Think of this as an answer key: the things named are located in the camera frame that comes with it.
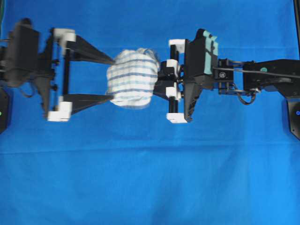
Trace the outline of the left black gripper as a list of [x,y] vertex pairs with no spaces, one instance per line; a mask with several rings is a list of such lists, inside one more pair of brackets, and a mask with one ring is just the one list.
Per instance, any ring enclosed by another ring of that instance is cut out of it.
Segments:
[[87,108],[113,100],[111,95],[69,94],[69,101],[59,97],[56,110],[49,109],[51,81],[55,77],[53,45],[58,43],[63,50],[69,42],[72,61],[86,61],[113,65],[115,60],[87,42],[70,29],[51,29],[42,52],[38,51],[40,33],[33,29],[31,20],[24,18],[15,24],[9,33],[4,50],[4,83],[10,88],[19,88],[30,83],[42,99],[44,117],[52,122],[66,122],[71,115]]

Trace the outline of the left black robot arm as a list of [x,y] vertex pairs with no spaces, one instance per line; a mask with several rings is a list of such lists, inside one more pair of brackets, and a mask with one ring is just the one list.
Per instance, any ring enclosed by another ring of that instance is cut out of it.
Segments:
[[[41,96],[46,120],[65,122],[81,110],[113,99],[112,95],[70,94],[68,91],[72,61],[112,65],[115,63],[112,58],[74,30],[64,28],[52,28],[44,50],[39,52],[39,35],[29,18],[23,18],[15,24],[5,40],[7,46],[0,49],[0,79],[10,88],[30,83]],[[64,59],[63,91],[58,104],[50,110],[50,91],[57,88],[51,85],[55,78],[54,66],[60,63],[59,59],[53,59],[54,44],[58,44]]]

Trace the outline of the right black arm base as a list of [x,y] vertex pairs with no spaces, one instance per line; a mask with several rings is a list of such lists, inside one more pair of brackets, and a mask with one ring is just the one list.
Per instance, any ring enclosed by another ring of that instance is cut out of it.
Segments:
[[300,140],[300,102],[285,99],[283,106],[287,116],[289,132]]

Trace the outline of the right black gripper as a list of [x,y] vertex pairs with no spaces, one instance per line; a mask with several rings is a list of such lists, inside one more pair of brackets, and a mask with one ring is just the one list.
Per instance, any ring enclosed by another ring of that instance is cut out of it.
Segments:
[[192,121],[203,89],[213,89],[213,67],[218,64],[217,37],[199,29],[195,39],[169,40],[170,59],[161,62],[153,94],[169,100],[166,118],[171,123]]

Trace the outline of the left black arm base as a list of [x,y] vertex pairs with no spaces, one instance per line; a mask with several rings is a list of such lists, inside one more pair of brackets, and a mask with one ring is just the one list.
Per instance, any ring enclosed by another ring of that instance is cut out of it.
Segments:
[[0,87],[0,133],[2,134],[11,122],[11,96],[3,87]]

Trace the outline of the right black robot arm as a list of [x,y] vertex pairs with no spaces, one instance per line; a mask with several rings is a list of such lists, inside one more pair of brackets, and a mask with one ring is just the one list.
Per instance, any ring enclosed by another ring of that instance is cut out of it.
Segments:
[[277,91],[289,101],[300,99],[299,60],[264,62],[218,58],[216,36],[199,29],[195,39],[169,41],[170,59],[161,63],[154,95],[169,102],[172,123],[192,121],[203,90],[235,95],[244,105],[254,102],[261,90]]

